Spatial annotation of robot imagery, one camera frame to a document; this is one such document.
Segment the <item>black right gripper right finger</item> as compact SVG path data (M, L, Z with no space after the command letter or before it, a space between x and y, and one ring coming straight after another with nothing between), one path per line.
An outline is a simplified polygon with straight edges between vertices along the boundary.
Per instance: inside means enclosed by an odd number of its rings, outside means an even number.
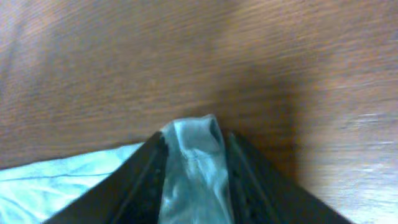
M351 224L279 172L246 138L226 138L229 194L235 223Z

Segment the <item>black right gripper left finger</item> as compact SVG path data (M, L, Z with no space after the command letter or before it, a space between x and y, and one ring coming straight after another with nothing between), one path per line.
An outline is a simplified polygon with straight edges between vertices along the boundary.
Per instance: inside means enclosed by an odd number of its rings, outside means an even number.
M44 223L157 224L168 155L158 131L109 177Z

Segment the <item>light blue t-shirt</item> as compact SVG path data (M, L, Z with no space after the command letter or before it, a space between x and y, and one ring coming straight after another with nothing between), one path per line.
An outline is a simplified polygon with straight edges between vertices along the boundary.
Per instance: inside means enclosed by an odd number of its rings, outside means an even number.
M161 223L232 223L225 146L212 114L176 119L162 132L170 147ZM41 223L110 176L137 144L1 171L1 222Z

